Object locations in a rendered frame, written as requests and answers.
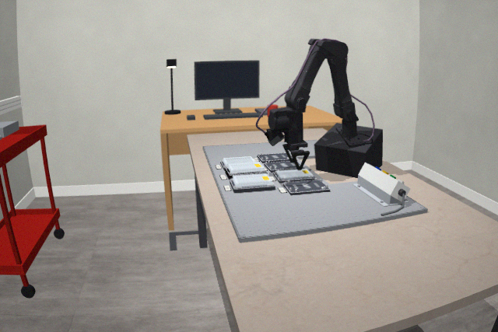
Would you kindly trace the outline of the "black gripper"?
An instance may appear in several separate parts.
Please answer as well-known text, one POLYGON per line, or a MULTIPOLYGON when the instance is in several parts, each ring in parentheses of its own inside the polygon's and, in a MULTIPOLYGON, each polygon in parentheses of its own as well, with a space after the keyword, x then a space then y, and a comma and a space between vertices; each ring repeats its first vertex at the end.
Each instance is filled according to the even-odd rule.
POLYGON ((310 155, 310 152, 309 151, 304 151, 303 149, 299 150, 300 147, 306 148, 307 147, 307 143, 303 140, 303 128, 300 128, 300 129, 296 128, 296 130, 298 130, 298 143, 296 143, 296 144, 288 144, 284 140, 284 142, 286 142, 287 144, 283 144, 283 148, 285 149, 286 154, 289 157, 289 161, 291 163, 295 163, 297 170, 302 170, 303 165, 304 165, 304 163, 307 160, 307 157, 310 155), (288 150, 291 151, 291 155, 292 155, 293 158, 291 158, 291 155, 289 154, 288 150), (297 156, 304 156, 303 157, 303 161, 302 161, 302 163, 301 163, 300 166, 299 166, 299 164, 298 164, 298 162, 296 160, 297 156))

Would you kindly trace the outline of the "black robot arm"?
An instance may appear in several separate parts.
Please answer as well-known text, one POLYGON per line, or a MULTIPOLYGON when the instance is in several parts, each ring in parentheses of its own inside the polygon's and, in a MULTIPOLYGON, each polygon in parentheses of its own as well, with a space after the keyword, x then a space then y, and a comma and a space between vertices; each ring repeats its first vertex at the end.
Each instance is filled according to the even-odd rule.
POLYGON ((290 87, 296 82, 295 86, 285 95, 286 107, 270 109, 269 111, 268 126, 270 129, 267 129, 267 141, 271 146, 276 145, 283 139, 288 144, 298 143, 298 130, 296 128, 303 127, 302 113, 305 112, 307 102, 310 99, 309 93, 314 79, 326 58, 331 70, 334 87, 334 112, 336 116, 342 118, 342 125, 337 126, 336 130, 350 148, 365 145, 365 141, 357 131, 356 122, 359 118, 356 116, 355 103, 352 101, 349 92, 345 66, 345 57, 348 57, 349 51, 348 46, 343 42, 321 39, 310 39, 308 44, 310 45, 308 54, 312 50, 309 56, 307 54, 308 58, 306 58, 307 60, 305 59, 306 62, 302 66, 302 71, 297 81, 294 80, 290 87), (317 40, 320 41, 315 46, 314 44, 317 40), (293 130, 288 129, 288 127, 293 128, 293 130))

